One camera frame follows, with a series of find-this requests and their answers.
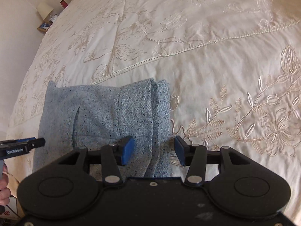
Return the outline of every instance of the framed photo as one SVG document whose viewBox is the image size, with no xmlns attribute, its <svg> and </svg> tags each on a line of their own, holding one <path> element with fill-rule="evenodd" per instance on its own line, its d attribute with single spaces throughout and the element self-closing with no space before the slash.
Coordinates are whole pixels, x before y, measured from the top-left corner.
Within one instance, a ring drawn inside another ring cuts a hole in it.
<svg viewBox="0 0 301 226">
<path fill-rule="evenodd" d="M 43 23 L 38 27 L 39 31 L 47 32 L 48 29 L 50 28 L 51 24 L 43 21 Z"/>
<path fill-rule="evenodd" d="M 50 21 L 51 21 L 52 23 L 54 23 L 54 21 L 55 21 L 57 18 L 58 18 L 58 15 L 56 14 L 56 15 L 54 15 L 54 16 L 52 17 L 52 19 L 50 19 Z"/>
</svg>

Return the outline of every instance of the fabric fold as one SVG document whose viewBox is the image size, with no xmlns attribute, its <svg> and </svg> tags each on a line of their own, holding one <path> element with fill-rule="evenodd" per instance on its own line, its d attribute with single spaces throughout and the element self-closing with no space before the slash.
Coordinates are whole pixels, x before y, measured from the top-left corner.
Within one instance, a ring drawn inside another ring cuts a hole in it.
<svg viewBox="0 0 301 226">
<path fill-rule="evenodd" d="M 135 138 L 135 149 L 129 164 L 120 167 L 123 177 L 170 176 L 170 89 L 165 80 L 121 88 L 57 88 L 49 82 L 39 128 L 46 145 L 35 151 L 33 171 L 76 147 L 97 150 L 128 135 Z"/>
</svg>

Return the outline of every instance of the red book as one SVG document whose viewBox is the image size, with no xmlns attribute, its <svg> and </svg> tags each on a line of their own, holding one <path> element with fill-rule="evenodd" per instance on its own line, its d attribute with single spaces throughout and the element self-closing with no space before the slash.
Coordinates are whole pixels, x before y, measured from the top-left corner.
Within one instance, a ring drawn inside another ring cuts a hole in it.
<svg viewBox="0 0 301 226">
<path fill-rule="evenodd" d="M 62 4 L 62 6 L 63 6 L 64 9 L 65 9 L 66 7 L 68 7 L 67 2 L 65 2 L 64 0 L 62 0 L 62 1 L 60 2 L 60 4 Z"/>
</svg>

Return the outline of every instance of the circular cover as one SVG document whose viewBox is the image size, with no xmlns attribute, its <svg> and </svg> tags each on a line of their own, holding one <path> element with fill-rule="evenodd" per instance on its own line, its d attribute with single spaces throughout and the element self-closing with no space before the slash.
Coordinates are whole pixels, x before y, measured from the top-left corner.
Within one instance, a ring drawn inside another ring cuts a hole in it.
<svg viewBox="0 0 301 226">
<path fill-rule="evenodd" d="M 254 219 L 275 215 L 290 199 L 287 182 L 267 169 L 234 169 L 219 174 L 210 182 L 208 192 L 224 211 Z"/>
<path fill-rule="evenodd" d="M 20 184 L 18 200 L 28 213 L 40 218 L 63 219 L 92 204 L 97 181 L 72 165 L 53 165 L 33 173 Z"/>
</svg>

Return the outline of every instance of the bed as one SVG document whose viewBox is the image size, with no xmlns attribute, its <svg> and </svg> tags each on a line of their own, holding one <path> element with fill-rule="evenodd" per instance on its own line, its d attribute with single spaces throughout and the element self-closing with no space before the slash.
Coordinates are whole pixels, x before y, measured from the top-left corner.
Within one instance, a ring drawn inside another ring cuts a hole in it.
<svg viewBox="0 0 301 226">
<path fill-rule="evenodd" d="M 47 83 L 171 86 L 172 134 L 285 178 L 301 225 L 301 0 L 73 0 L 46 33 L 7 133 L 37 136 Z M 7 160 L 18 180 L 33 153 Z M 172 176 L 184 176 L 172 153 Z M 206 178 L 216 175 L 209 167 Z"/>
</svg>

